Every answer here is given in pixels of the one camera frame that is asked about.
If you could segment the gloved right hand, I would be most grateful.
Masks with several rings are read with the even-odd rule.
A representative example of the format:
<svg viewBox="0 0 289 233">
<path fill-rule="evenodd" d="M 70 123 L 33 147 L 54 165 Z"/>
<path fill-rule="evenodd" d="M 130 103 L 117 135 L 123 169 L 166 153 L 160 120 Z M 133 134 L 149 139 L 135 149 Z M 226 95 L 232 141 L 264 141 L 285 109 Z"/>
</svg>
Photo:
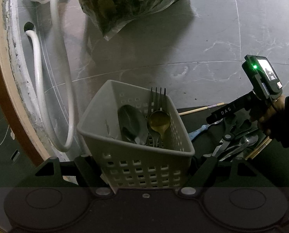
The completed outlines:
<svg viewBox="0 0 289 233">
<path fill-rule="evenodd" d="M 281 95 L 258 119 L 259 128 L 289 148 L 289 96 Z"/>
</svg>

